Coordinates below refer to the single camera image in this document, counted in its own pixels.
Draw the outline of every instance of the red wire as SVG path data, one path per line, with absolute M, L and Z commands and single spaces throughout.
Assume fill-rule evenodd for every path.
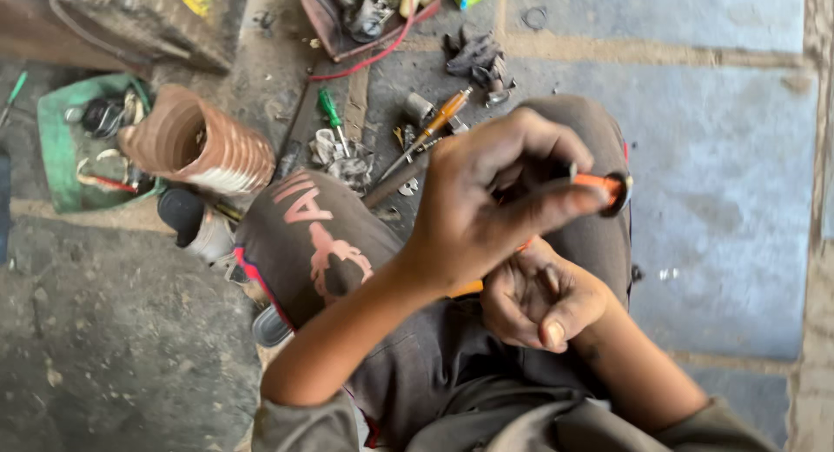
M 410 0 L 412 7 L 414 7 L 414 2 Z M 356 71 L 362 69 L 363 67 L 370 66 L 370 64 L 375 63 L 385 56 L 387 56 L 391 51 L 394 51 L 396 47 L 400 44 L 400 42 L 405 38 L 405 35 L 408 34 L 409 29 L 411 28 L 412 23 L 414 22 L 414 13 L 417 12 L 417 9 L 409 11 L 409 18 L 405 20 L 405 27 L 403 28 L 403 32 L 400 33 L 400 37 L 394 41 L 391 46 L 385 49 L 382 53 L 375 55 L 373 58 L 369 58 L 367 60 L 362 61 L 361 63 L 356 64 L 354 67 L 343 70 L 337 73 L 330 73 L 328 75 L 310 75 L 308 78 L 310 80 L 331 80 L 331 79 L 339 79 L 340 77 L 347 77 L 351 73 L 355 73 Z

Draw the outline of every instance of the flexible hose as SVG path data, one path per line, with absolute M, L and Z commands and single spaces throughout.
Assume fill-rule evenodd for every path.
M 367 60 L 362 61 L 361 63 L 357 63 L 354 67 L 349 68 L 347 70 L 343 70 L 339 73 L 331 73 L 328 75 L 311 75 L 308 77 L 310 80 L 331 80 L 331 79 L 339 79 L 341 77 L 347 77 L 351 73 L 355 73 L 356 71 L 362 69 L 363 67 L 370 66 L 370 64 L 375 63 L 385 56 L 387 56 L 391 51 L 394 51 L 400 42 L 405 38 L 405 35 L 408 34 L 409 29 L 411 28 L 412 23 L 414 23 L 414 13 L 417 12 L 417 9 L 409 11 L 409 18 L 405 20 L 405 26 L 403 27 L 402 33 L 397 38 L 396 41 L 391 43 L 391 46 L 386 48 L 382 53 L 375 55 L 373 58 L 369 58 Z
M 49 8 L 52 9 L 53 13 L 55 13 L 55 16 L 59 20 L 61 20 L 62 22 L 64 22 L 65 25 L 68 26 L 69 30 L 74 31 L 76 34 L 78 34 L 78 36 L 80 36 L 84 40 L 87 40 L 89 43 L 98 46 L 102 50 L 107 51 L 108 53 L 116 56 L 120 60 L 140 64 L 149 63 L 151 61 L 150 57 L 122 50 L 121 48 L 117 48 L 112 44 L 99 39 L 92 33 L 89 33 L 89 31 L 82 28 L 81 25 L 79 25 L 75 20 L 73 20 L 72 17 L 69 16 L 69 13 L 67 13 L 63 9 L 63 7 L 61 7 L 61 4 L 58 2 L 58 0 L 49 0 Z
M 339 22 L 339 16 L 336 15 L 336 12 L 334 12 L 333 8 L 330 7 L 330 4 L 327 2 L 327 0 L 315 0 L 315 1 L 318 3 L 318 5 L 321 6 L 322 9 L 324 9 L 325 12 L 327 12 L 327 14 L 330 16 L 330 19 L 333 19 L 333 23 L 334 23 L 335 27 L 337 29 L 339 29 L 339 27 L 342 26 L 342 23 Z

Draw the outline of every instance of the sleeve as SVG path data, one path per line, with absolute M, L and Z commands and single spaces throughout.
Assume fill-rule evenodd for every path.
M 255 414 L 252 452 L 358 452 L 353 407 L 340 390 L 326 404 L 284 406 L 262 399 Z
M 780 450 L 738 418 L 724 399 L 711 399 L 706 408 L 654 437 L 669 449 L 681 452 Z

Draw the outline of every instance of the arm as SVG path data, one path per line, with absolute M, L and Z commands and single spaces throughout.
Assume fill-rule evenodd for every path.
M 487 277 L 481 305 L 486 327 L 507 343 L 552 352 L 572 344 L 609 389 L 618 412 L 647 432 L 708 403 L 609 287 L 540 237 Z
M 653 432 L 702 410 L 708 403 L 703 390 L 643 334 L 610 290 L 608 297 L 602 317 L 570 342 L 620 414 Z
M 441 296 L 430 284 L 406 283 L 406 275 L 395 258 L 307 323 L 269 364 L 261 395 L 275 404 L 298 406 L 333 397 L 386 334 Z
M 522 157 L 574 162 L 580 170 L 593 165 L 573 130 L 525 108 L 442 141 L 432 151 L 414 232 L 402 251 L 297 332 L 267 368 L 262 395 L 281 405 L 323 404 L 413 312 L 480 279 L 530 235 L 605 204 L 593 191 L 565 186 L 500 206 L 491 195 L 494 183 L 507 169 L 517 178 Z

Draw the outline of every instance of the greasy hand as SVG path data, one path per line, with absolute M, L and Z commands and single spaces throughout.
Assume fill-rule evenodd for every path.
M 567 350 L 568 340 L 619 303 L 604 282 L 535 237 L 486 277 L 480 304 L 486 328 L 515 346 Z
M 527 108 L 441 141 L 414 232 L 396 257 L 404 283 L 451 291 L 483 277 L 532 236 L 599 211 L 605 197 L 583 186 L 542 187 L 503 205 L 491 194 L 570 162 L 589 171 L 594 159 L 571 128 Z

